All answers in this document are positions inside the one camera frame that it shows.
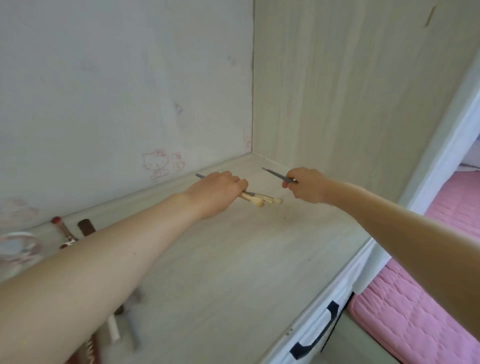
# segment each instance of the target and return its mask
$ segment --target wood grain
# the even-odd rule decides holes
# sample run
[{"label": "wood grain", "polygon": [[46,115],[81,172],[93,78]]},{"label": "wood grain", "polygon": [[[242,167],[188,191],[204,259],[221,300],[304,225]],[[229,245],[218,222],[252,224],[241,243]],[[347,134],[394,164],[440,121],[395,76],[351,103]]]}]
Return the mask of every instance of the wood grain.
[{"label": "wood grain", "polygon": [[[284,203],[256,208],[237,199],[185,232],[141,283],[145,302],[132,314],[142,350],[107,347],[104,363],[255,363],[366,241],[348,215],[295,200],[261,167],[287,171],[251,153],[200,171],[231,170]],[[74,234],[84,218],[101,229],[197,180],[189,174],[64,220]],[[58,246],[53,228],[32,232]]]},{"label": "wood grain", "polygon": [[479,13],[474,0],[257,0],[253,151],[397,201],[480,46]]}]

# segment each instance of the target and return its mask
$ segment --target black handle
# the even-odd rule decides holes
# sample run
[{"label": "black handle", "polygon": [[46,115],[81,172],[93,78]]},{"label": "black handle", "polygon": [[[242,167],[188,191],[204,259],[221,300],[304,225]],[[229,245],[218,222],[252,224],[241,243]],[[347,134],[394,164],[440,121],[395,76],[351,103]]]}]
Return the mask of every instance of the black handle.
[{"label": "black handle", "polygon": [[332,301],[328,304],[327,310],[330,311],[330,316],[331,316],[330,321],[328,321],[328,324],[322,330],[320,335],[318,335],[315,341],[311,343],[311,345],[303,346],[299,342],[293,345],[293,347],[290,349],[290,354],[292,354],[296,360],[306,356],[313,349],[313,347],[320,341],[322,336],[327,332],[330,325],[335,321],[336,316],[338,315],[338,308],[339,308],[338,303],[336,303],[335,301]]}]

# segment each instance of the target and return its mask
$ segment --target pink cartoon drawing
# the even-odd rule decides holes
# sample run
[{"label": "pink cartoon drawing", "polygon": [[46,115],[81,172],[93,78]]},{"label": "pink cartoon drawing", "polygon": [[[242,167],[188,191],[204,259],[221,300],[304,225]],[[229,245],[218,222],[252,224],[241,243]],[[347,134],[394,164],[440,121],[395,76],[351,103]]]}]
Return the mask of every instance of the pink cartoon drawing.
[{"label": "pink cartoon drawing", "polygon": [[152,153],[143,154],[143,159],[144,168],[153,171],[153,176],[150,177],[152,180],[168,175],[168,169],[165,166],[170,158],[164,149],[155,149]]},{"label": "pink cartoon drawing", "polygon": [[250,129],[250,133],[245,132],[245,128],[243,128],[243,141],[245,142],[245,149],[252,151],[252,130]]},{"label": "pink cartoon drawing", "polygon": [[38,209],[28,206],[21,198],[7,198],[0,203],[0,229],[12,228],[33,220]]},{"label": "pink cartoon drawing", "polygon": [[185,167],[185,162],[181,160],[180,152],[172,154],[172,165],[173,165],[173,169],[177,172],[182,170],[183,167]]}]

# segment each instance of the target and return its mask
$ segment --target hand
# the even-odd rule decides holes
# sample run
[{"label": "hand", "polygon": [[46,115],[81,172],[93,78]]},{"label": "hand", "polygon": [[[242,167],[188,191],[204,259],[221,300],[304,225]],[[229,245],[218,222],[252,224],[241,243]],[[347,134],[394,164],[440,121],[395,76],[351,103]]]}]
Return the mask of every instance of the hand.
[{"label": "hand", "polygon": [[326,203],[325,195],[328,184],[332,181],[317,170],[301,167],[287,173],[287,177],[298,183],[282,182],[283,188],[288,188],[296,198],[312,204]]},{"label": "hand", "polygon": [[248,187],[247,180],[232,176],[229,170],[210,173],[191,185],[184,193],[198,209],[200,218],[209,218],[223,212]]}]

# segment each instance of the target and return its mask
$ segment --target bed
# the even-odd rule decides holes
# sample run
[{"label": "bed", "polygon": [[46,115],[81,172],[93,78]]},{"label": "bed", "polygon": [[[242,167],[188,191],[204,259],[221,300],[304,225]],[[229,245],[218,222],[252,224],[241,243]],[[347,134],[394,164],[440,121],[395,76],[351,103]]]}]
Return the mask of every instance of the bed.
[{"label": "bed", "polygon": [[[425,215],[480,239],[480,171],[454,173]],[[480,364],[480,343],[393,259],[348,311],[401,363]]]}]

